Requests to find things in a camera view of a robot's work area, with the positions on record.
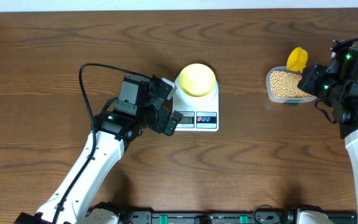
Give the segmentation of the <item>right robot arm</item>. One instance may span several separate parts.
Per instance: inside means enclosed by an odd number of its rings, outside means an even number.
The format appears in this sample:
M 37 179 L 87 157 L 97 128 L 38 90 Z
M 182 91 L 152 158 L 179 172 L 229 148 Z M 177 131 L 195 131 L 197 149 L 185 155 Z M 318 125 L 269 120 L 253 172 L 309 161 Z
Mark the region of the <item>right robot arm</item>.
M 333 109 L 327 119 L 339 125 L 351 160 L 358 221 L 358 46 L 334 46 L 329 65 L 315 64 L 303 70 L 298 88 L 316 96 Z

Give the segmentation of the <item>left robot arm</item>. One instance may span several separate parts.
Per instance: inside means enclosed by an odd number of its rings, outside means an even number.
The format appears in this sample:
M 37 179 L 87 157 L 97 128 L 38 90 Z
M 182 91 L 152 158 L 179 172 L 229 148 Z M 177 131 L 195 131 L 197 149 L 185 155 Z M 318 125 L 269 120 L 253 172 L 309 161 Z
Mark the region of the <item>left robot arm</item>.
M 156 76 L 126 75 L 119 97 L 106 102 L 92 118 L 91 132 L 79 158 L 55 193 L 33 215 L 22 212 L 16 223 L 119 223 L 118 213 L 91 208 L 104 179 L 128 145 L 150 128 L 171 136 L 182 115 L 163 104 L 176 84 Z

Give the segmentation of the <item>yellow measuring scoop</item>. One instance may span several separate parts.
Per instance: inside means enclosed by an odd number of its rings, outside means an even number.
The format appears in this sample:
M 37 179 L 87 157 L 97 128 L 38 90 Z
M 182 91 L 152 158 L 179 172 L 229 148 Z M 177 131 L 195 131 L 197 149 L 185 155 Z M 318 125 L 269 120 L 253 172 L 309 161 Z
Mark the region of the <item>yellow measuring scoop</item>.
M 308 61 L 308 53 L 301 47 L 295 48 L 287 60 L 287 69 L 293 72 L 302 72 Z

